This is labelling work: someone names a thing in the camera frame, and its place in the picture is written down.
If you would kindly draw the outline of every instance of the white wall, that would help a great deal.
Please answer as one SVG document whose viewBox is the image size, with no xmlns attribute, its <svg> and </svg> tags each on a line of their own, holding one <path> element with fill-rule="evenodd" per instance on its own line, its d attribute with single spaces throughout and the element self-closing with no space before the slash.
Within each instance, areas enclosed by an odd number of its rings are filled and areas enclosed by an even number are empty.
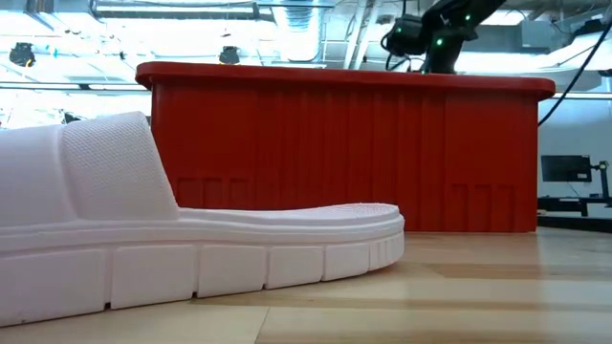
<svg viewBox="0 0 612 344">
<path fill-rule="evenodd" d="M 612 80 L 606 78 L 601 87 L 593 92 L 611 92 Z M 542 118 L 556 100 L 546 100 L 539 105 Z M 589 155 L 591 163 L 609 161 L 612 163 L 612 102 L 609 100 L 564 100 L 556 112 L 539 129 L 540 155 Z M 612 171 L 608 171 L 612 183 Z M 600 173 L 593 171 L 592 183 L 571 183 L 581 195 L 601 193 Z M 538 196 L 575 197 L 576 193 L 568 183 L 544 183 L 539 171 Z M 579 214 L 554 213 L 558 216 L 579 216 Z M 612 208 L 603 205 L 589 205 L 589 216 L 612 218 Z"/>
</svg>

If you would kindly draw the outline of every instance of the ceiling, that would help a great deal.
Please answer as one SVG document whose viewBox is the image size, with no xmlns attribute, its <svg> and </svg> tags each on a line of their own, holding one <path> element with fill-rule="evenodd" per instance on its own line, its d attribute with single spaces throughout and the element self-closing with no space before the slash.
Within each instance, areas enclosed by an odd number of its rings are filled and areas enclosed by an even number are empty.
<svg viewBox="0 0 612 344">
<path fill-rule="evenodd" d="M 406 1 L 406 11 L 420 14 L 432 3 L 432 0 Z M 31 104 L 30 108 L 33 103 L 40 104 L 37 105 L 40 108 L 53 104 L 57 111 L 71 108 L 85 117 L 95 113 L 87 111 L 83 104 L 91 105 L 94 101 L 123 102 L 127 104 L 123 107 L 126 110 L 134 110 L 129 103 L 138 103 L 147 111 L 142 106 L 146 101 L 134 100 L 147 98 L 145 93 L 82 95 L 79 93 L 82 87 L 73 91 L 59 87 L 50 94 L 32 89 L 15 92 L 6 89 L 14 86 L 7 82 L 133 84 L 140 63 L 151 60 L 218 63 L 224 46 L 239 47 L 242 64 L 382 71 L 387 52 L 381 48 L 380 40 L 391 28 L 393 18 L 401 15 L 404 3 L 96 0 L 92 4 L 89 0 L 3 0 L 0 100 L 5 106 L 0 109 L 4 109 L 4 116 L 9 108 L 18 112 L 15 109 L 20 107 L 6 104 L 14 104 L 20 97 L 39 97 L 25 102 Z M 466 46 L 457 69 L 472 74 L 544 75 L 562 88 L 597 39 L 593 35 L 590 40 L 569 44 L 568 33 L 590 18 L 605 18 L 609 6 L 610 0 L 509 0 L 483 23 L 479 29 L 481 39 Z M 17 42 L 33 43 L 36 61 L 31 68 L 9 61 L 11 48 Z M 536 46 L 538 50 L 525 46 Z M 610 53 L 612 44 L 602 46 L 598 58 L 590 65 L 593 72 L 585 74 L 579 89 L 601 84 L 597 70 L 612 68 Z M 54 95 L 55 100 L 45 95 Z M 121 106 L 97 108 L 98 112 L 123 110 Z"/>
</svg>

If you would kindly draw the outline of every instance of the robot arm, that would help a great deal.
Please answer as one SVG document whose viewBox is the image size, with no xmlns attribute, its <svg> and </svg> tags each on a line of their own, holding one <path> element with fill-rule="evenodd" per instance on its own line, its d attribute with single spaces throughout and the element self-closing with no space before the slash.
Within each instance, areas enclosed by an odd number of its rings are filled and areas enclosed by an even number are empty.
<svg viewBox="0 0 612 344">
<path fill-rule="evenodd" d="M 475 28 L 506 0 L 440 0 L 422 17 L 405 14 L 383 40 L 391 54 L 426 54 L 421 72 L 454 74 L 465 41 L 478 37 Z"/>
</svg>

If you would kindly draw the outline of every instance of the black monitor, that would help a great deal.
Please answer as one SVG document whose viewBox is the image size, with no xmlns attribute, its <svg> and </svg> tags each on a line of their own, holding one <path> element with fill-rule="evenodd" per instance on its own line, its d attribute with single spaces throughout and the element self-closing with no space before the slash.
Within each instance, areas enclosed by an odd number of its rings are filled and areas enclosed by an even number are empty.
<svg viewBox="0 0 612 344">
<path fill-rule="evenodd" d="M 545 182 L 592 182 L 589 156 L 542 156 Z"/>
</svg>

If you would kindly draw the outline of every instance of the ceiling pipe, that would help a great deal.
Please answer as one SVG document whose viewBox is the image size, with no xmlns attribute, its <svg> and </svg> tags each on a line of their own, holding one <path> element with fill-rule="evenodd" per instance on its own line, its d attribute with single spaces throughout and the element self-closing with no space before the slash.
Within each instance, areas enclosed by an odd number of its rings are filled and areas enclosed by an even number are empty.
<svg viewBox="0 0 612 344">
<path fill-rule="evenodd" d="M 348 39 L 348 46 L 346 47 L 346 56 L 344 57 L 344 69 L 349 69 L 351 66 L 351 59 L 353 59 L 353 53 L 357 46 L 357 39 L 360 37 L 361 23 L 363 23 L 363 16 L 365 15 L 366 5 L 360 6 L 359 0 L 357 2 L 357 11 L 355 12 L 355 29 Z"/>
<path fill-rule="evenodd" d="M 365 52 L 367 51 L 368 42 L 370 41 L 370 36 L 372 35 L 374 27 L 376 26 L 376 18 L 379 17 L 379 8 L 382 5 L 383 0 L 374 0 L 374 5 L 372 5 L 372 11 L 370 11 L 370 18 L 367 21 L 365 32 L 363 33 L 363 37 L 360 41 L 360 47 L 357 50 L 357 58 L 355 59 L 355 65 L 353 66 L 354 70 L 358 70 L 361 67 L 363 57 L 365 56 Z"/>
</svg>

